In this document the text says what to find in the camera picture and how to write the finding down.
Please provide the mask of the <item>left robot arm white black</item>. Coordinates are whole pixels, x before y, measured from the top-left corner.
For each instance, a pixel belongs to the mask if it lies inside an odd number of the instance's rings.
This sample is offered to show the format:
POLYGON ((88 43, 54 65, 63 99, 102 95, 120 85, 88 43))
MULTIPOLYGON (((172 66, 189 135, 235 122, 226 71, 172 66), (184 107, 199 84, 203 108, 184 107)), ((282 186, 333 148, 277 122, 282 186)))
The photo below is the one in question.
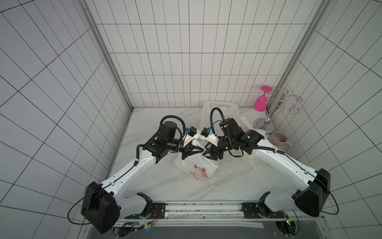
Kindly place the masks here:
POLYGON ((204 149, 196 144, 200 135, 201 132, 195 127, 187 128, 180 117, 163 117, 154 135, 145 144, 137 146, 134 161, 102 183, 92 182, 87 186, 81 214, 101 234, 109 231, 123 217, 149 217, 152 199, 143 193, 126 197, 126 190, 140 174, 156 165, 169 152, 180 152, 182 158, 202 153, 204 149))

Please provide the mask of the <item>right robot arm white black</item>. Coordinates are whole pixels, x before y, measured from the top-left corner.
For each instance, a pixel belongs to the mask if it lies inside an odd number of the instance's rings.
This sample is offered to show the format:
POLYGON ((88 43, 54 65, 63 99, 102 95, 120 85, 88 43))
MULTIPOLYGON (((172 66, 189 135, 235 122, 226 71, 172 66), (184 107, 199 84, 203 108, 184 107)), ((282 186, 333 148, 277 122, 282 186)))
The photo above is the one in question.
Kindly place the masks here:
POLYGON ((294 209, 299 209, 311 217, 318 217, 323 212, 322 208, 331 194, 331 175, 328 171, 315 170, 278 150, 265 138, 264 131, 243 131, 235 119, 226 119, 218 107, 211 110, 210 120, 213 120, 214 112, 219 112, 221 116, 219 127, 224 135, 218 138, 217 144, 207 145, 208 148, 203 154, 206 158, 223 159, 224 153, 231 150, 241 152, 241 156, 247 153, 272 166, 296 186, 296 190, 284 195, 265 192, 255 207, 260 217, 268 218, 272 212, 294 209))

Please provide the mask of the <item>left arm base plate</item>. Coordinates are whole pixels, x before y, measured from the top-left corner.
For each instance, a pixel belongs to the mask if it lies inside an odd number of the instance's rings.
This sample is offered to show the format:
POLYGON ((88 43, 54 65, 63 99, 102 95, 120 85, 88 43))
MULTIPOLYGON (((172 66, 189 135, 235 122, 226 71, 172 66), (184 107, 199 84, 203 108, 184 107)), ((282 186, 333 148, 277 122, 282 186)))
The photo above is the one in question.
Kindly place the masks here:
POLYGON ((125 217, 125 219, 142 219, 142 220, 153 220, 164 219, 166 212, 166 203, 152 203, 146 206, 141 214, 133 214, 125 217))

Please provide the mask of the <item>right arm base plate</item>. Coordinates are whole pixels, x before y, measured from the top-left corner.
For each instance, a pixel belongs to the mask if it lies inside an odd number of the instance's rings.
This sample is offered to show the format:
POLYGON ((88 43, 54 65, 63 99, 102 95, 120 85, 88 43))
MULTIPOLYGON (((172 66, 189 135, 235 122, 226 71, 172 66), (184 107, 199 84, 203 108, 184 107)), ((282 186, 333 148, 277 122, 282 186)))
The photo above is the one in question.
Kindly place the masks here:
POLYGON ((271 211, 265 203, 247 202, 241 204, 245 219, 282 219, 283 213, 271 211))

